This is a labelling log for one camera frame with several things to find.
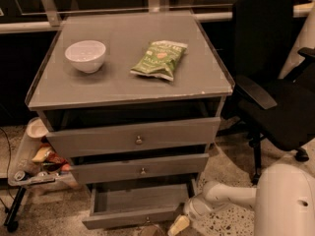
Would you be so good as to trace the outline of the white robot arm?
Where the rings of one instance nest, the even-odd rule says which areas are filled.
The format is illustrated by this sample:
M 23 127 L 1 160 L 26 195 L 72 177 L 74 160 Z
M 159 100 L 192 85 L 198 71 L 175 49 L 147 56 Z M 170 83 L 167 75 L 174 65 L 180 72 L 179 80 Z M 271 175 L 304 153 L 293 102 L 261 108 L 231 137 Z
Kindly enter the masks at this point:
M 315 179 L 288 164 L 268 167 L 251 188 L 207 182 L 185 203 L 167 235 L 176 236 L 192 221 L 229 205 L 254 211 L 254 236 L 315 236 Z

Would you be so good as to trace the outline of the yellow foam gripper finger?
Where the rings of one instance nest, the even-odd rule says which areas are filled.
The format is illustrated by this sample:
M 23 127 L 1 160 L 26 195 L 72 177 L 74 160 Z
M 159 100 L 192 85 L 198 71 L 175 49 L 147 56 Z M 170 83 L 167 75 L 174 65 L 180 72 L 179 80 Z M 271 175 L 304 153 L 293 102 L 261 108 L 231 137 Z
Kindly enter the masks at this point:
M 179 215 L 171 224 L 167 231 L 168 236 L 177 236 L 180 232 L 188 228 L 190 225 L 190 219 L 187 215 Z

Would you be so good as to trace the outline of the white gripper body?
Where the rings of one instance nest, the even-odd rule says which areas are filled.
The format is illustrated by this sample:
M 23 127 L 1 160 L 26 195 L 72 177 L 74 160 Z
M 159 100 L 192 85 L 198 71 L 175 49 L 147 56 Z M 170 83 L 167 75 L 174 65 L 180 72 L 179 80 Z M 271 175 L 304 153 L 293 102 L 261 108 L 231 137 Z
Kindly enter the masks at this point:
M 199 220 L 203 216 L 223 209 L 223 204 L 211 204 L 202 194 L 190 198 L 184 205 L 183 214 L 190 220 Z

